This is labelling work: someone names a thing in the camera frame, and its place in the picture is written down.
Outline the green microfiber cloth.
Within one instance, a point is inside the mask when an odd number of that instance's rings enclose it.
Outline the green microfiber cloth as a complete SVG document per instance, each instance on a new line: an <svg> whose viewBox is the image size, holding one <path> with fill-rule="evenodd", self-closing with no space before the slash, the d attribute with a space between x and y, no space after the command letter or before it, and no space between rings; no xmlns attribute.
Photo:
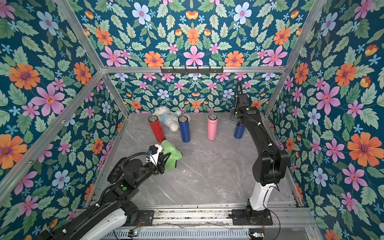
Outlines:
<svg viewBox="0 0 384 240"><path fill-rule="evenodd" d="M172 170L176 168L177 161L180 160L183 155L181 151L179 151L174 144L172 144L168 140L164 140L161 142L161 146L163 148L162 153L164 155L170 154L167 163L165 165L166 170Z"/></svg>

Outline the pink thermos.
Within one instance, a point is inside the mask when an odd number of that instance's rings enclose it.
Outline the pink thermos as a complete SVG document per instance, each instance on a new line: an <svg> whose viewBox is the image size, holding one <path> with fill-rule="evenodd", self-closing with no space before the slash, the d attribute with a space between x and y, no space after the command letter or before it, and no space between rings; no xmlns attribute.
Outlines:
<svg viewBox="0 0 384 240"><path fill-rule="evenodd" d="M210 141L214 141L217 137L217 127L218 127L218 115L211 113L208 115L208 129L207 129L207 138Z"/></svg>

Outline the red thermos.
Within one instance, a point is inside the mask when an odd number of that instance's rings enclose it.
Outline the red thermos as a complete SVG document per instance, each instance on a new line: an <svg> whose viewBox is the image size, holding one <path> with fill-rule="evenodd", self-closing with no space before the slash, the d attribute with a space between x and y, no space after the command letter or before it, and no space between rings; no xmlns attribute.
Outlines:
<svg viewBox="0 0 384 240"><path fill-rule="evenodd" d="M165 137L165 134L163 132L161 122L160 122L158 116L155 116L155 115L150 116L148 118L148 122L150 124L150 127L154 133L154 136L155 136L157 142L161 143L162 141L164 141L166 139L166 137Z"/></svg>

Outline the dark blue thermos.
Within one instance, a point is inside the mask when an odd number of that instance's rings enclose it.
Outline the dark blue thermos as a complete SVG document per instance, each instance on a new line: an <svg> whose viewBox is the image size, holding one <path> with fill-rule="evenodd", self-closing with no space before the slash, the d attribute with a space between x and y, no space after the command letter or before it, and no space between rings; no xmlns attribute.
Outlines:
<svg viewBox="0 0 384 240"><path fill-rule="evenodd" d="M190 142L191 133L190 133L189 118L187 116L180 116L178 118L178 122L180 126L182 141L184 143Z"/></svg>

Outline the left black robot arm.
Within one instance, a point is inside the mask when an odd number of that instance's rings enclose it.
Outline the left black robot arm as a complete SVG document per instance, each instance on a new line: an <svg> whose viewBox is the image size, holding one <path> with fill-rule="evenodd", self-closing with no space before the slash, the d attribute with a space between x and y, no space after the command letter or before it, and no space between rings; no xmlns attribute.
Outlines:
<svg viewBox="0 0 384 240"><path fill-rule="evenodd" d="M131 200L144 181L164 173L170 156L170 153L140 152L122 158L108 177L111 185L103 190L94 205L62 227L41 232L36 239L100 240L124 224L137 224L139 209Z"/></svg>

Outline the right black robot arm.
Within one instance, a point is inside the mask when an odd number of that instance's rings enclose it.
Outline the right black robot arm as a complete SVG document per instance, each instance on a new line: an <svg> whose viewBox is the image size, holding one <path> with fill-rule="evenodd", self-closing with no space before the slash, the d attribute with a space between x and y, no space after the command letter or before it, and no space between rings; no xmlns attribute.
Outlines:
<svg viewBox="0 0 384 240"><path fill-rule="evenodd" d="M278 183L285 177L288 153L272 140L263 123L261 112L251 105L241 82L236 84L235 108L231 117L248 130L257 149L258 155L252 167L256 184L249 198L248 209L252 214L261 213L267 209L272 191L278 188Z"/></svg>

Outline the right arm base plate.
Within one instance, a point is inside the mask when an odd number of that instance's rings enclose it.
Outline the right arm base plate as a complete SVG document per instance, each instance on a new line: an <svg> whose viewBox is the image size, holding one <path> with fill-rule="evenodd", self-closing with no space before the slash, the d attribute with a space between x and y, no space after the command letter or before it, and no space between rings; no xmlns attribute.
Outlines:
<svg viewBox="0 0 384 240"><path fill-rule="evenodd" d="M269 210L252 211L252 210L232 210L229 218L233 220L234 226L272 226L273 219Z"/></svg>

